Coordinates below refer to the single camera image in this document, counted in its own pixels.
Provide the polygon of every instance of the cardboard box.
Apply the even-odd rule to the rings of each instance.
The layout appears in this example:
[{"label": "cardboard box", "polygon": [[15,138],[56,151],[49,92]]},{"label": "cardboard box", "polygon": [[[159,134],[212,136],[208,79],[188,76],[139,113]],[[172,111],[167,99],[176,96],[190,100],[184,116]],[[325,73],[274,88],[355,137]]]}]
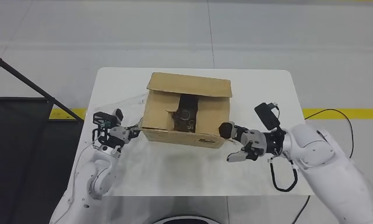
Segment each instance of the cardboard box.
[{"label": "cardboard box", "polygon": [[[224,139],[219,136],[219,126],[229,121],[230,80],[155,72],[147,89],[142,128],[146,129],[143,132],[149,141],[208,148],[222,146]],[[175,130],[185,127],[184,118],[180,117],[184,106],[180,105],[188,105],[189,110],[196,108],[196,112],[188,112],[188,117],[195,118],[194,125],[187,123],[188,132]]]}]

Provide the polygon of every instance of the box flap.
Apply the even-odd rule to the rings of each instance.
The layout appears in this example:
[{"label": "box flap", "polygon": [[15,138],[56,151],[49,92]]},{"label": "box flap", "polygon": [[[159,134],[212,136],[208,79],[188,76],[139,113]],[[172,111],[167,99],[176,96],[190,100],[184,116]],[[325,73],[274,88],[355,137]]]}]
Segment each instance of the box flap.
[{"label": "box flap", "polygon": [[210,97],[232,97],[230,80],[162,72],[153,72],[147,89]]},{"label": "box flap", "polygon": [[179,100],[179,93],[150,90],[146,100],[142,126],[172,130],[174,128],[172,111],[177,111]]}]

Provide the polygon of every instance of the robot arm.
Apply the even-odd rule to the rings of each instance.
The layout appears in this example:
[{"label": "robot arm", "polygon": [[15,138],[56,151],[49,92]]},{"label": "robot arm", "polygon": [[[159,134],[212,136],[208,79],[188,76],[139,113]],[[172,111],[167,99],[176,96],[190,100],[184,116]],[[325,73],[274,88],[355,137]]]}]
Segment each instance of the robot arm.
[{"label": "robot arm", "polygon": [[98,140],[101,146],[94,146],[92,158],[74,172],[72,187],[62,196],[50,224],[101,223],[101,199],[114,183],[121,149],[131,139],[138,137],[140,132],[137,124],[121,126],[122,119],[120,109],[116,109],[112,115],[102,112],[94,114],[93,122],[98,127],[93,130],[93,139]]},{"label": "robot arm", "polygon": [[[270,111],[267,104],[259,107]],[[373,223],[368,183],[330,134],[305,124],[284,131],[267,110],[256,112],[268,130],[275,128],[271,132],[247,129],[233,122],[220,126],[223,138],[235,139],[243,145],[239,152],[228,155],[227,161],[255,161],[266,153],[286,158],[298,166],[315,195],[340,223]]]}]

